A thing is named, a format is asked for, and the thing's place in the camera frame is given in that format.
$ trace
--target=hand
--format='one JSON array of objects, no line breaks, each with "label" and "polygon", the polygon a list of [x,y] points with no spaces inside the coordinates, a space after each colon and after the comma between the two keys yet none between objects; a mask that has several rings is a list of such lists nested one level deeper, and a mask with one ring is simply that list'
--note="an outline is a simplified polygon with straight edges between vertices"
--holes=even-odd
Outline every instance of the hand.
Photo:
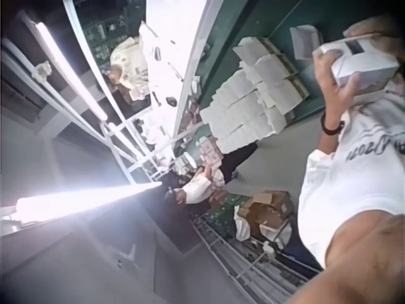
[{"label": "hand", "polygon": [[210,197],[209,197],[209,199],[208,199],[208,203],[212,203],[212,202],[214,202],[214,200],[215,200],[215,196],[214,195],[211,195]]},{"label": "hand", "polygon": [[340,124],[343,113],[350,107],[358,90],[359,73],[354,73],[345,87],[336,84],[332,73],[332,64],[342,53],[339,50],[328,51],[325,54],[320,49],[313,53],[315,78],[325,98],[326,120],[325,127],[334,130]]},{"label": "hand", "polygon": [[390,16],[371,17],[351,25],[343,32],[345,37],[366,34],[376,34],[370,38],[371,44],[375,48],[405,61],[405,48],[401,39],[401,31]]},{"label": "hand", "polygon": [[210,181],[213,180],[213,167],[208,163],[205,164],[204,176]]}]

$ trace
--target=person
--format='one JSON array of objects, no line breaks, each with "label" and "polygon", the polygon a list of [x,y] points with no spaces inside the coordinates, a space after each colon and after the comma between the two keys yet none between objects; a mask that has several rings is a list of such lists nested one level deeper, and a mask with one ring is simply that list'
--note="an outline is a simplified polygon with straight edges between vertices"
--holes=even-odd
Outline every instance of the person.
[{"label": "person", "polygon": [[142,100],[149,94],[147,62],[139,37],[128,37],[121,42],[111,52],[110,65],[106,73],[111,83],[129,90],[133,101]]},{"label": "person", "polygon": [[183,187],[189,180],[183,175],[176,173],[174,170],[169,170],[166,174],[159,178],[163,186],[166,188]]},{"label": "person", "polygon": [[165,200],[178,205],[198,204],[210,198],[216,190],[227,184],[235,177],[236,168],[247,160],[258,148],[255,142],[223,155],[221,165],[217,170],[205,164],[200,167],[190,182],[183,187],[169,188]]},{"label": "person", "polygon": [[[372,18],[345,35],[383,33],[391,25],[385,16]],[[373,43],[400,62],[405,58],[397,41],[381,35]],[[325,115],[318,147],[308,157],[298,207],[302,242],[325,270],[288,303],[404,303],[403,79],[388,84],[382,99],[352,105],[359,75],[337,87],[331,66],[339,56],[338,51],[313,55]]]}]

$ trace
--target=cardboard box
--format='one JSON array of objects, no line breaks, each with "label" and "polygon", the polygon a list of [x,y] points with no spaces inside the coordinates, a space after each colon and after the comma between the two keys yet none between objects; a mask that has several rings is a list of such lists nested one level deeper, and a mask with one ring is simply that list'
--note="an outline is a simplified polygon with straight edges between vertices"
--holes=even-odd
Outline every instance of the cardboard box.
[{"label": "cardboard box", "polygon": [[231,77],[229,77],[227,83],[230,85],[238,99],[243,98],[255,90],[253,83],[247,79],[244,70],[237,70]]},{"label": "cardboard box", "polygon": [[323,53],[332,49],[343,52],[332,65],[333,76],[340,87],[347,84],[354,72],[360,73],[358,96],[381,91],[399,68],[396,58],[376,49],[370,38],[370,35],[365,35],[320,46]]},{"label": "cardboard box", "polygon": [[243,69],[246,73],[246,79],[252,82],[254,85],[258,84],[259,82],[262,81],[261,77],[259,74],[256,73],[254,68],[251,66],[247,65],[245,61],[240,61],[239,62],[239,67]]},{"label": "cardboard box", "polygon": [[276,106],[266,109],[264,114],[267,117],[268,125],[271,125],[271,129],[274,131],[274,133],[280,133],[287,126],[287,121],[284,115],[281,114],[280,110]]},{"label": "cardboard box", "polygon": [[265,191],[240,206],[238,216],[246,219],[255,231],[260,224],[277,230],[293,210],[288,192]]},{"label": "cardboard box", "polygon": [[228,191],[226,190],[216,190],[212,195],[211,195],[211,201],[213,203],[218,203],[219,205],[222,205],[223,202],[225,201],[225,197],[227,196]]},{"label": "cardboard box", "polygon": [[267,200],[270,206],[280,215],[282,220],[285,220],[294,211],[294,204],[291,201],[290,194],[287,191],[270,191],[265,190],[254,201]]}]

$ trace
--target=wristband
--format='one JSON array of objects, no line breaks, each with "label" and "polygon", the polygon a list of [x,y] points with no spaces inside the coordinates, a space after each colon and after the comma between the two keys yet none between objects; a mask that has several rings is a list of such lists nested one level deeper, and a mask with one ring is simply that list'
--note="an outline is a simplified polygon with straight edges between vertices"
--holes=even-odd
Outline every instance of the wristband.
[{"label": "wristband", "polygon": [[340,121],[339,126],[335,130],[329,130],[328,128],[325,127],[325,119],[326,119],[326,113],[324,113],[321,117],[321,126],[322,126],[322,131],[328,135],[328,136],[334,136],[337,134],[340,134],[344,128],[344,122]]}]

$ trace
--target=white t-shirt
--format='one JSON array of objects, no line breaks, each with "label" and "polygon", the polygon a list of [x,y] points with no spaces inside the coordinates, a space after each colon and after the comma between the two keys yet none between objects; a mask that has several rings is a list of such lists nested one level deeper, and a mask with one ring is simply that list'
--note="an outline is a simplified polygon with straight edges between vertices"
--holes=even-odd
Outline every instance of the white t-shirt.
[{"label": "white t-shirt", "polygon": [[186,204],[198,204],[206,200],[215,191],[215,184],[207,179],[203,174],[195,176],[183,187],[187,197]]},{"label": "white t-shirt", "polygon": [[147,63],[138,37],[129,37],[119,44],[111,53],[110,63],[122,68],[120,83],[123,86],[143,95],[149,93]]},{"label": "white t-shirt", "polygon": [[299,197],[302,242],[325,268],[336,230],[367,210],[405,213],[405,100],[383,99],[354,107],[342,117],[335,153],[315,150],[308,157]]}]

